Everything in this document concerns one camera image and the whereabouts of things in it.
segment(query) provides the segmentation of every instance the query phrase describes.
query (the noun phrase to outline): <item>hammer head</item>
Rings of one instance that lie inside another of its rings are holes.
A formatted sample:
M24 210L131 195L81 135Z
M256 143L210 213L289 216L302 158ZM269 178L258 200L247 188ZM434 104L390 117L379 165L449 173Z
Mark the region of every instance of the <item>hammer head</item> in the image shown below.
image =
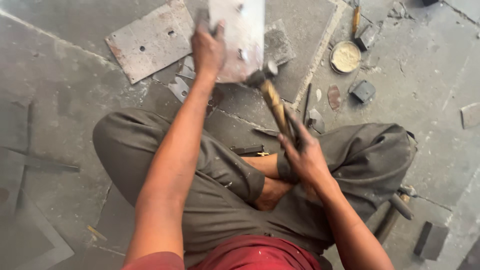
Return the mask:
M278 67L273 61L268 61L262 70L257 70L252 73L247 81L246 85L252 88L259 88L266 79L273 78L278 74Z

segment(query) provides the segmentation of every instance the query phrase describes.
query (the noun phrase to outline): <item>hammer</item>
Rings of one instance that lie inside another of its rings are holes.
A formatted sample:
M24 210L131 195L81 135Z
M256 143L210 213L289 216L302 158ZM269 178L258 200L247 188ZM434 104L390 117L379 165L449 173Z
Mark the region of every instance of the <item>hammer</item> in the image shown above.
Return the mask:
M290 130L290 125L285 117L283 102L280 95L275 90L271 78L278 74L278 67L273 61L269 61L262 70L257 70L246 81L246 85L252 88L260 89L268 108L275 118L278 129L287 136L292 143L295 143L294 137Z

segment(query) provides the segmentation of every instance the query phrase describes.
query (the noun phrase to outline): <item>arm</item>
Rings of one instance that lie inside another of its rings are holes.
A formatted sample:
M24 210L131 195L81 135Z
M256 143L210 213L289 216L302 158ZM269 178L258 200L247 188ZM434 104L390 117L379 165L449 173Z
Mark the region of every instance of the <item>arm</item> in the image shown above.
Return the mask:
M337 181L330 174L318 140L308 133L292 112L286 111L297 131L300 150L297 151L282 134L278 139L285 148L292 168L304 184L313 187L322 201L344 268L394 269L382 245L348 203Z
M200 151L205 110L224 62L223 22L216 38L200 22L192 37L197 76L150 165L135 205L135 231L124 264L170 251L183 258L181 219Z

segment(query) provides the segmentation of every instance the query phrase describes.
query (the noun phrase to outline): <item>dust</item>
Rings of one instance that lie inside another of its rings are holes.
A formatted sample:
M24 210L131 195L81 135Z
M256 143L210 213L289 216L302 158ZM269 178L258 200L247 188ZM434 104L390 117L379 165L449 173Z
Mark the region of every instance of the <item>dust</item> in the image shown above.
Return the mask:
M350 43L337 48L332 56L332 63L343 72L351 72L360 64L359 49Z

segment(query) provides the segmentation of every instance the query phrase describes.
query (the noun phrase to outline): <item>left hand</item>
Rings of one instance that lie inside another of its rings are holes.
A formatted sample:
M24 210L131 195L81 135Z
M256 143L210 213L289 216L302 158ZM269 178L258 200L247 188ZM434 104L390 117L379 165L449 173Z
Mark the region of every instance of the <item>left hand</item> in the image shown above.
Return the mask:
M225 63L225 21L218 22L216 35L208 31L208 22L199 20L192 36L193 62L195 72L216 78Z

